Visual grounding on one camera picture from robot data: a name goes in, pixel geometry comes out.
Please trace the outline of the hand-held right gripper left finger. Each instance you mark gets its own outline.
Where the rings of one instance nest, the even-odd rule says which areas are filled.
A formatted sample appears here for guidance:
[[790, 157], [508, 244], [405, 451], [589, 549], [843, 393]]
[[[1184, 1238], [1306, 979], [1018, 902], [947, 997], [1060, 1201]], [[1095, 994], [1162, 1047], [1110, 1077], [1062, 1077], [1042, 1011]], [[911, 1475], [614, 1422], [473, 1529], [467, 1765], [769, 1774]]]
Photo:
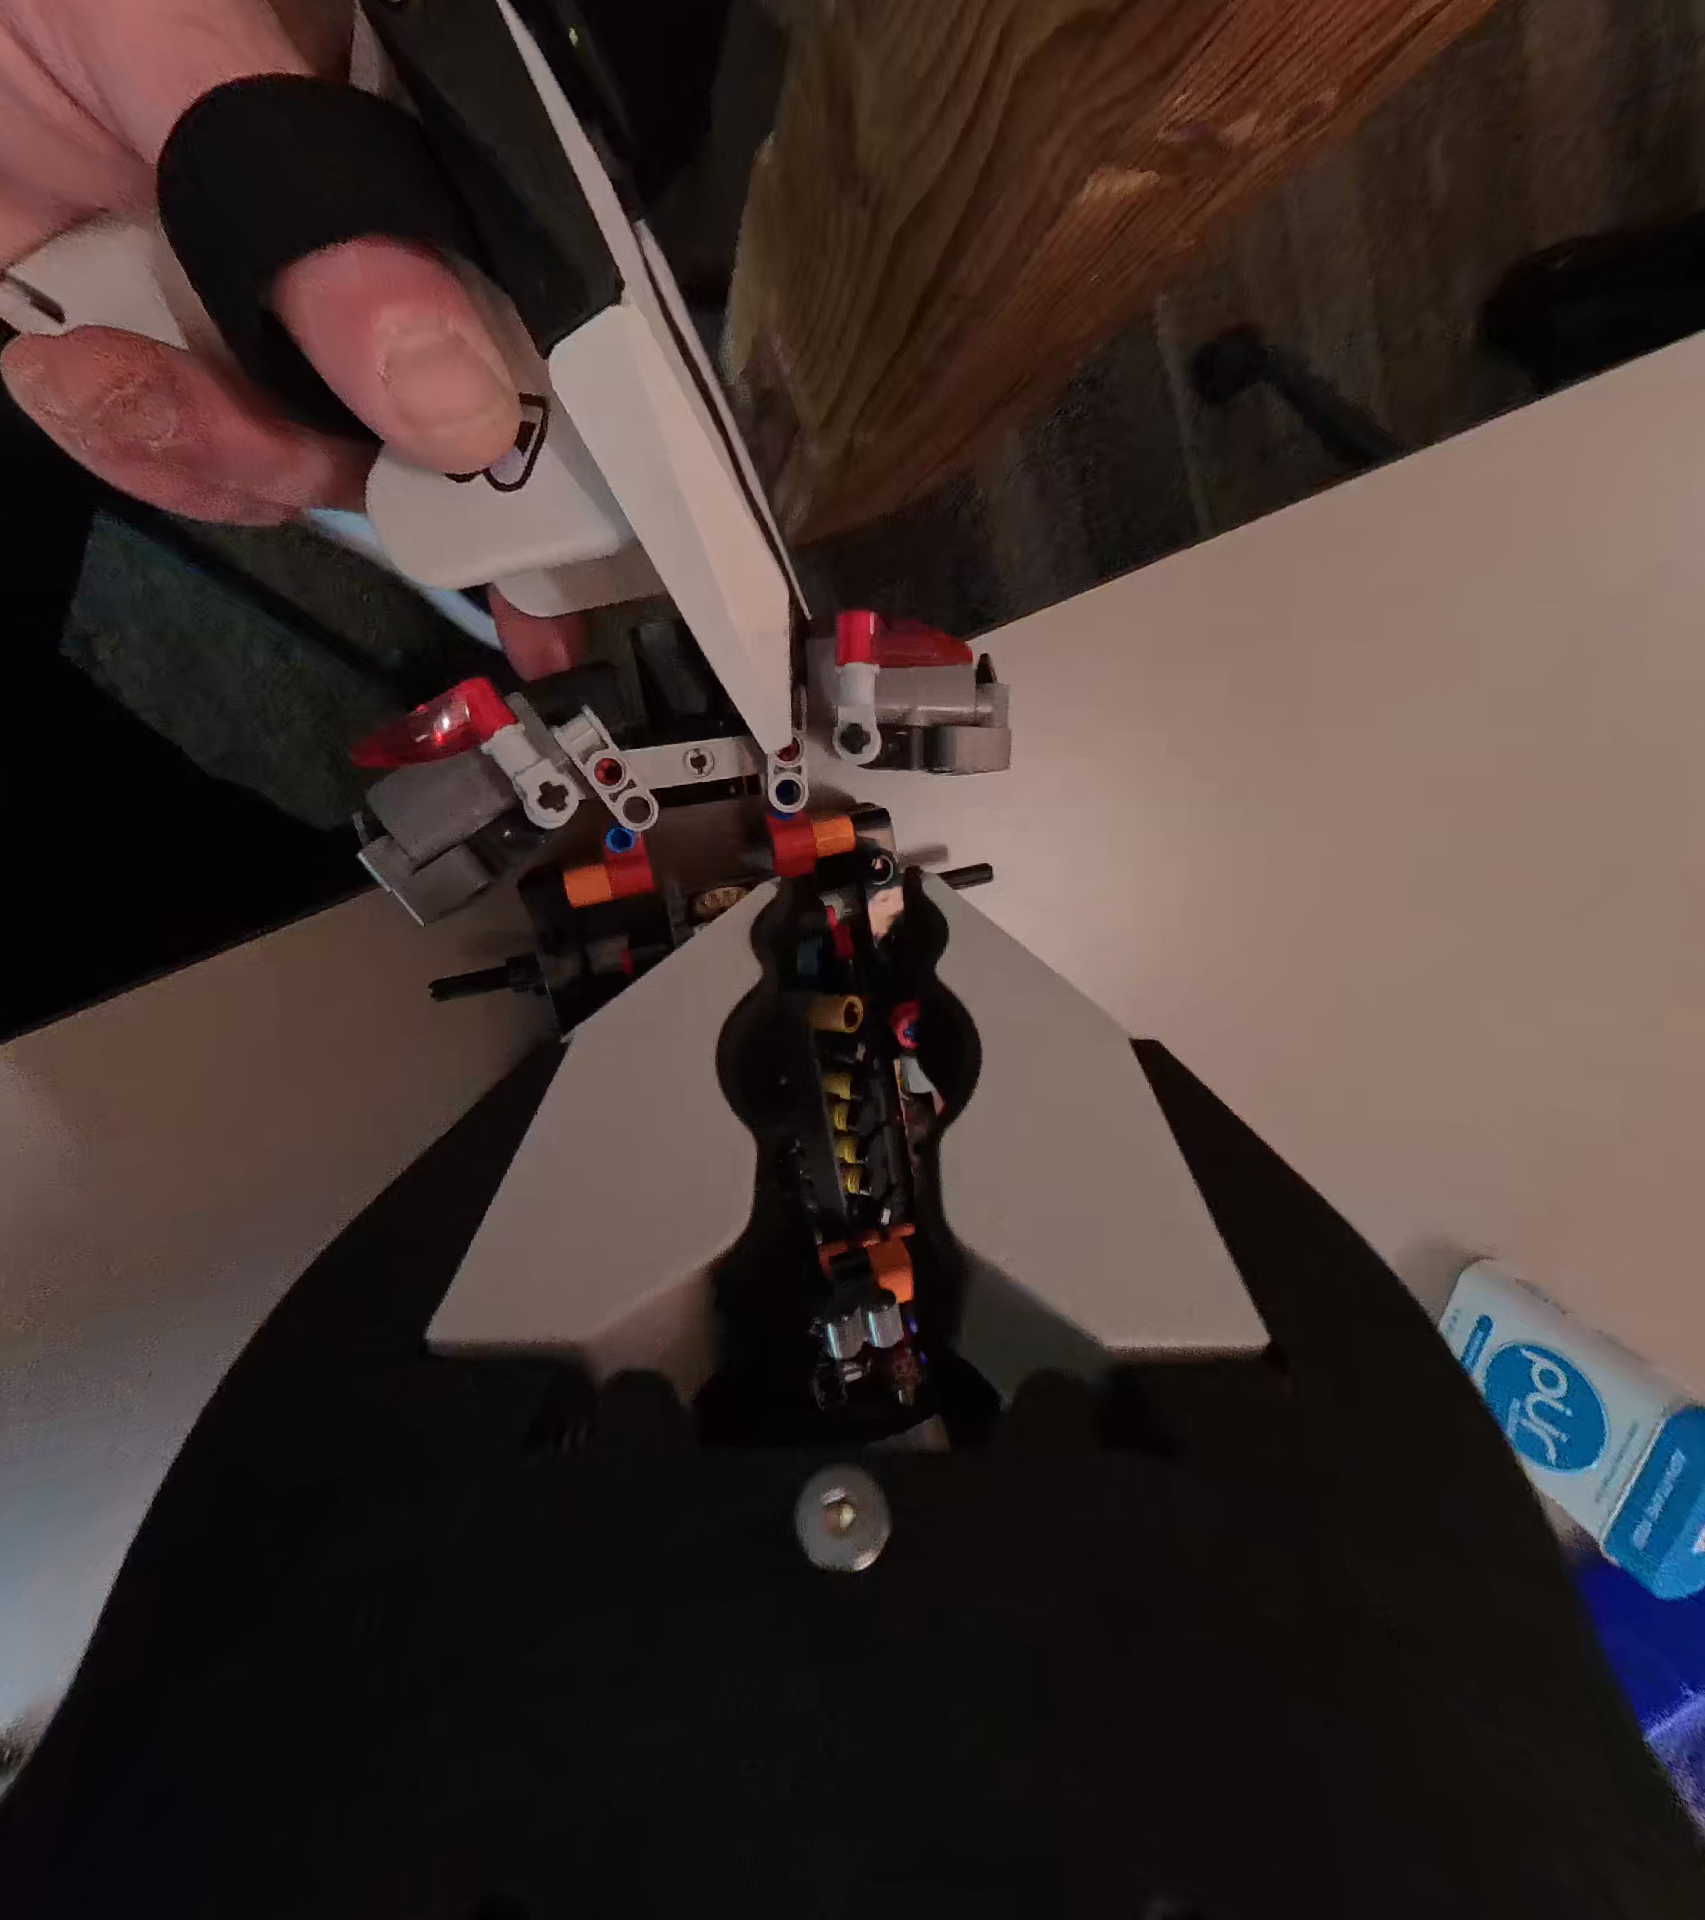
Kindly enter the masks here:
[[716, 1356], [710, 1272], [745, 1233], [757, 1144], [720, 1032], [763, 979], [763, 882], [578, 1026], [435, 1311], [438, 1356]]

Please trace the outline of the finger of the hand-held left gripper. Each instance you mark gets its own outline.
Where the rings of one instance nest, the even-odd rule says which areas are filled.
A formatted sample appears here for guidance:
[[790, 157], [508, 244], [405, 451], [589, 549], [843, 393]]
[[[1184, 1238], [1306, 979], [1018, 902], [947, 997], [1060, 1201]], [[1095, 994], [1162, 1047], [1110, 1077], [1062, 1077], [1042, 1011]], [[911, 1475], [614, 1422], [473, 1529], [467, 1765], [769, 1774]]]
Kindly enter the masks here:
[[714, 422], [714, 439], [728, 451], [748, 501], [760, 515], [767, 538], [785, 568], [795, 600], [795, 622], [808, 622], [787, 544], [776, 528], [765, 484], [741, 436], [734, 409], [688, 308], [671, 261], [647, 218], [640, 191], [643, 157], [635, 126], [623, 119], [625, 100], [598, 60], [577, 3], [502, 3], [505, 20], [520, 50], [541, 108], [566, 156], [569, 170], [590, 210], [595, 230], [614, 264], [619, 300], [640, 301], [662, 338], [682, 358], [686, 389]]
[[793, 737], [795, 600], [682, 358], [625, 298], [548, 358], [557, 397], [767, 756]]

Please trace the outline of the person's left hand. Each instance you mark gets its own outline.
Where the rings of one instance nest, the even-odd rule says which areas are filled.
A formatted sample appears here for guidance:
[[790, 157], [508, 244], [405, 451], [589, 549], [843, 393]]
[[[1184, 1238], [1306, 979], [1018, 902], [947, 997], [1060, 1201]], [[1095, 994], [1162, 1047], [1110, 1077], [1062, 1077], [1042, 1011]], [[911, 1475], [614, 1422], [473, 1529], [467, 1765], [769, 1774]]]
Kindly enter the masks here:
[[[341, 79], [352, 3], [0, 1], [0, 273], [66, 227], [151, 201], [176, 119], [266, 71]], [[369, 236], [288, 264], [272, 308], [390, 451], [443, 474], [506, 458], [520, 402], [459, 276]], [[282, 526], [357, 510], [370, 454], [286, 420], [239, 373], [110, 328], [15, 338], [0, 379], [78, 468], [169, 515]]]

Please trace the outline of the blue and white gum box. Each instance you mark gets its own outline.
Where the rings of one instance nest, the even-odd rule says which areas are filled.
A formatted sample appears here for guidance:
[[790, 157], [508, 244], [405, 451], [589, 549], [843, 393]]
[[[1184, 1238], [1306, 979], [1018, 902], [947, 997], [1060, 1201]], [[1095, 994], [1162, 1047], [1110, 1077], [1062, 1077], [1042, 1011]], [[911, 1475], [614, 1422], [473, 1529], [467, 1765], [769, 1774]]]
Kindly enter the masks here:
[[1494, 1260], [1440, 1335], [1536, 1494], [1658, 1600], [1705, 1590], [1705, 1402]]

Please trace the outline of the grey lego bumper assembly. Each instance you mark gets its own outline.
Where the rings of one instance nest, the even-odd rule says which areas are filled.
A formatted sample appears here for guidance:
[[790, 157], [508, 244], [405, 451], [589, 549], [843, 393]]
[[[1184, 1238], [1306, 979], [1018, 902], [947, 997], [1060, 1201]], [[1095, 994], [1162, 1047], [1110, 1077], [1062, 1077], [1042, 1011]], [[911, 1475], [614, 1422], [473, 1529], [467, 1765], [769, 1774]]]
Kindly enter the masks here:
[[763, 746], [686, 626], [650, 617], [616, 659], [530, 690], [473, 676], [384, 722], [352, 747], [369, 775], [355, 832], [365, 872], [419, 924], [518, 877], [562, 914], [598, 914], [713, 888], [673, 868], [673, 810], [719, 806], [745, 828], [745, 869], [785, 877], [858, 842], [826, 810], [830, 778], [1009, 762], [1009, 686], [923, 622], [843, 611], [803, 639], [789, 734]]

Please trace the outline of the black lego chassis assembly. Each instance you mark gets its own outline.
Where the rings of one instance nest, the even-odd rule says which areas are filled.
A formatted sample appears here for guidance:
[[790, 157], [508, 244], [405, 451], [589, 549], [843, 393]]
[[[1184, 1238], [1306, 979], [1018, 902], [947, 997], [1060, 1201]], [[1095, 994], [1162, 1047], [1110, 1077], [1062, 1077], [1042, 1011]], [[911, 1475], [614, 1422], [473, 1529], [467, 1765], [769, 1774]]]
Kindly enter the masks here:
[[[763, 979], [719, 1046], [757, 1173], [748, 1225], [710, 1272], [716, 1356], [444, 1358], [536, 1359], [595, 1386], [656, 1373], [723, 1443], [885, 1442], [982, 1393], [952, 1386], [964, 1364], [941, 1354], [958, 1253], [939, 1216], [937, 1148], [969, 1075], [964, 1022], [934, 1016], [932, 1039], [920, 1035], [941, 933], [891, 813], [856, 802], [830, 813], [860, 832], [849, 851], [795, 875], [747, 872], [720, 909], [716, 885], [695, 894], [679, 945], [774, 883], [751, 933]], [[575, 1029], [649, 972], [570, 1029], [552, 1075]]]

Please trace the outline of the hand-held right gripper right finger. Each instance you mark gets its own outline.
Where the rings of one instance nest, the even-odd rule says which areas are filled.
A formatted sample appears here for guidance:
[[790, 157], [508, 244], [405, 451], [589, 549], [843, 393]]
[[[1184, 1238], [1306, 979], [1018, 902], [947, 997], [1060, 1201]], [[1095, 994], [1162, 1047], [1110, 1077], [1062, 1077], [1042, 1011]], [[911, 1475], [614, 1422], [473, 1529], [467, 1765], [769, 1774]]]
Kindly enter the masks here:
[[970, 1364], [1261, 1354], [1269, 1330], [1130, 1038], [941, 877], [937, 979], [979, 1039], [939, 1144]]

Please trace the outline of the wooden post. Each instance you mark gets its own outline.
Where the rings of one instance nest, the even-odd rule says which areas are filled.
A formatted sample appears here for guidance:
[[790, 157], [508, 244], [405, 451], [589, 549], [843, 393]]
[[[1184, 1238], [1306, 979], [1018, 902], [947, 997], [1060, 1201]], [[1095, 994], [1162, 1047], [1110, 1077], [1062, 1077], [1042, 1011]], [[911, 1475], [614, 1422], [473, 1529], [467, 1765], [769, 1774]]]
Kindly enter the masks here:
[[967, 468], [1488, 3], [787, 11], [725, 359], [803, 545]]

